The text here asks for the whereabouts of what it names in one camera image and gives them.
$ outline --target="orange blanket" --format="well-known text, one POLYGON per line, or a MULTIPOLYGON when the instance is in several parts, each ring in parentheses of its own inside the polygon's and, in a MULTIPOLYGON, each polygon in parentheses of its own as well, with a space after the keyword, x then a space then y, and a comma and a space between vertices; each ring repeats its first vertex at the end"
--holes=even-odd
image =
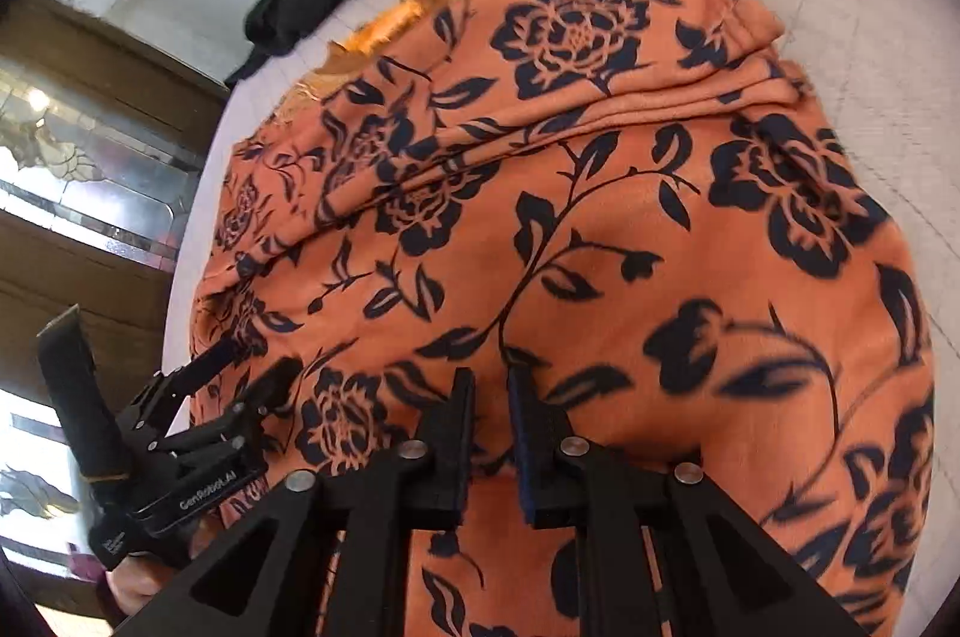
POLYGON ((412 635, 575 634, 568 531, 520 519, 506 366, 579 434, 695 458, 889 635, 923 525, 931 354, 904 237, 758 0, 462 0, 229 164, 193 344, 307 364, 267 482, 404 439, 478 381, 457 532, 415 538, 412 635))

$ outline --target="white mattress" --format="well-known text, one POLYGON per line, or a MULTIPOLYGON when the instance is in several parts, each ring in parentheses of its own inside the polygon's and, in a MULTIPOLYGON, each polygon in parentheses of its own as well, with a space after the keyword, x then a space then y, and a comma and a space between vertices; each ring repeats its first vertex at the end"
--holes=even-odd
MULTIPOLYGON (((762 1, 786 23, 781 51, 808 70, 861 184, 904 228, 932 317, 938 360, 933 489, 898 630, 898 637, 913 637, 960 573, 960 0, 762 1)), ((256 129, 296 79, 323 63, 328 40, 344 38, 394 2, 344 3, 294 53, 270 61, 235 89, 174 274, 165 371, 189 359, 190 306, 210 251, 230 147, 256 129)))

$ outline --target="glass panel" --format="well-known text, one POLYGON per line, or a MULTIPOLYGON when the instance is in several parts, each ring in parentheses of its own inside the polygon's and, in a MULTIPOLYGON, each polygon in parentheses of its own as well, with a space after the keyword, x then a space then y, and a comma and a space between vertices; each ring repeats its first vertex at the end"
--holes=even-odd
POLYGON ((0 390, 0 542, 11 560, 59 576, 71 545, 89 552, 69 448, 26 431, 59 429, 50 407, 0 390))
POLYGON ((203 158, 0 57, 0 209, 172 271, 203 158))
POLYGON ((162 260, 169 260, 161 258, 159 255, 149 253, 146 250, 141 250, 139 247, 133 247, 131 244, 124 244, 122 241, 98 234, 89 228, 83 228, 82 225, 71 223, 62 217, 54 217, 54 222, 53 225, 50 226, 50 230, 58 234, 63 234, 64 236, 69 236, 70 239, 82 241, 83 244, 89 244, 91 247, 99 247, 99 249, 106 250, 109 253, 113 253, 113 255, 129 258, 138 263, 146 263, 146 265, 152 266, 153 268, 163 268, 160 262, 162 260))
POLYGON ((4 209, 11 215, 22 217, 23 220, 29 220, 40 228, 50 228, 54 224, 53 212, 46 212, 40 207, 28 204, 26 201, 16 196, 8 196, 4 209))

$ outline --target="metal screw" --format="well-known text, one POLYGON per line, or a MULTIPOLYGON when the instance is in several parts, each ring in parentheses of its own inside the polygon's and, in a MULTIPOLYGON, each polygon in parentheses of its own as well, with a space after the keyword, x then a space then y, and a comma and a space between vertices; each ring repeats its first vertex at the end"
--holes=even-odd
POLYGON ((582 436, 568 436, 563 442, 560 442, 560 453, 569 455, 570 458, 579 458, 581 455, 587 455, 590 449, 590 443, 582 436))
POLYGON ((313 472, 307 469, 297 469, 296 472, 287 474, 287 479, 283 481, 283 484, 287 486, 288 491, 301 493, 302 491, 309 491, 315 482, 317 482, 317 476, 313 472))
POLYGON ((400 444, 397 455, 399 455, 400 458, 407 458, 408 460, 414 461, 418 458, 423 458, 427 450, 426 442, 423 440, 408 439, 406 442, 400 444))
POLYGON ((704 479, 704 470, 696 464, 685 461, 682 464, 677 464, 673 470, 673 476, 685 485, 696 485, 704 479))

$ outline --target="finger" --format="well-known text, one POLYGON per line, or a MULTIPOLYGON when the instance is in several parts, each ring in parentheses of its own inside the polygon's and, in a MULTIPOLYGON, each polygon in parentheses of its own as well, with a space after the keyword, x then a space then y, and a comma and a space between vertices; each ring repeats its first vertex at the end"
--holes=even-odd
POLYGON ((127 557, 107 573, 107 586, 117 606, 133 615, 174 576, 174 570, 150 557, 127 557))
POLYGON ((216 512, 208 512, 197 525, 197 530, 190 539, 190 558, 196 558, 205 551, 209 544, 224 530, 224 524, 216 512))

